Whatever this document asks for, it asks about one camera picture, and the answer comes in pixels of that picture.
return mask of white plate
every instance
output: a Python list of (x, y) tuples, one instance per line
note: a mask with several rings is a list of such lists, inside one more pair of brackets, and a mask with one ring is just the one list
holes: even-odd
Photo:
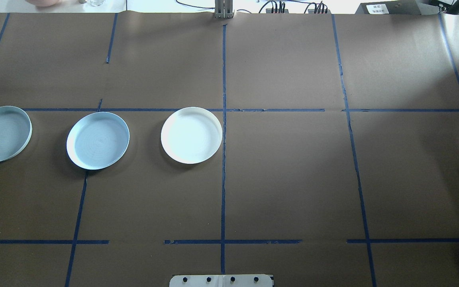
[(176, 161), (208, 160), (222, 142), (222, 127), (213, 113), (189, 107), (175, 111), (162, 126), (162, 147)]
[(18, 107), (0, 107), (0, 161), (18, 155), (31, 138), (31, 120)]
[(72, 127), (67, 153), (79, 167), (103, 169), (124, 155), (129, 141), (129, 127), (122, 118), (109, 112), (96, 112)]

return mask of black wire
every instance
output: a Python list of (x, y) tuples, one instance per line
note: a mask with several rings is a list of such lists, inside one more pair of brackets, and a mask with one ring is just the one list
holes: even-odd
[(311, 6), (311, 5), (313, 5), (313, 4), (315, 5), (315, 11), (316, 11), (316, 8), (317, 8), (316, 3), (311, 2), (311, 3), (308, 4), (308, 7), (306, 7), (306, 9), (304, 10), (304, 14), (306, 14), (306, 12), (308, 11), (309, 6)]
[(316, 14), (320, 14), (320, 10), (322, 9), (322, 7), (324, 6), (324, 2), (320, 2), (320, 4), (318, 4), (318, 9), (315, 11)]
[(201, 9), (215, 9), (215, 7), (199, 7), (199, 6), (193, 6), (189, 4), (182, 3), (178, 0), (175, 0), (178, 4), (184, 5), (184, 6), (189, 6), (189, 7), (194, 7), (194, 8), (201, 8)]
[(308, 4), (308, 3), (309, 3), (309, 2), (298, 1), (298, 0), (284, 0), (284, 1), (288, 1), (288, 2), (297, 2), (297, 3), (304, 3), (304, 4)]
[(327, 14), (328, 8), (327, 5), (324, 4), (324, 2), (320, 2), (320, 5), (322, 6), (320, 9), (320, 14)]
[(258, 12), (258, 14), (261, 13), (261, 11), (263, 10), (263, 8), (269, 4), (270, 2), (272, 2), (272, 11), (274, 12), (274, 8), (277, 10), (277, 2), (275, 2), (274, 0), (268, 0), (265, 4), (263, 4), (263, 6), (261, 7), (260, 11)]

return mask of brown table surface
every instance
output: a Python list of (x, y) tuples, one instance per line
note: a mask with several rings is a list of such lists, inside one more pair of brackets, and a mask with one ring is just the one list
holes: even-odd
[[(459, 286), (459, 16), (212, 17), (0, 14), (0, 106), (33, 123), (0, 286)], [(65, 141), (100, 99), (131, 142), (86, 172)], [(225, 127), (198, 165), (160, 143), (188, 106)]]

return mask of cable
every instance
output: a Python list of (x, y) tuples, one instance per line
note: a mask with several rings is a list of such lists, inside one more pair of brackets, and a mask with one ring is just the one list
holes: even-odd
[(260, 11), (258, 12), (258, 14), (261, 13), (261, 11), (263, 10), (263, 8), (269, 4), (270, 2), (272, 2), (272, 10), (274, 10), (274, 8), (277, 10), (277, 2), (275, 2), (274, 0), (268, 0), (265, 4), (263, 4), (263, 6), (261, 7)]
[(199, 6), (193, 6), (189, 4), (182, 3), (178, 0), (175, 0), (178, 4), (184, 5), (184, 6), (189, 6), (189, 7), (194, 7), (194, 8), (201, 8), (201, 9), (215, 9), (215, 7), (199, 7)]
[(285, 2), (279, 1), (279, 13), (283, 13), (284, 14), (284, 10), (285, 9), (286, 9), (286, 1)]
[(313, 5), (313, 4), (315, 5), (315, 11), (316, 11), (316, 9), (317, 9), (316, 3), (311, 2), (311, 3), (308, 4), (308, 7), (306, 7), (306, 9), (304, 10), (304, 14), (306, 14), (306, 12), (308, 11), (309, 6), (311, 6), (311, 5)]
[(297, 3), (304, 3), (304, 4), (308, 4), (308, 3), (309, 3), (309, 2), (298, 1), (298, 0), (284, 0), (284, 1), (288, 1), (288, 2), (297, 2)]
[(318, 9), (315, 9), (315, 14), (320, 14), (320, 10), (322, 9), (322, 7), (324, 6), (324, 2), (320, 2), (320, 4), (318, 4)]

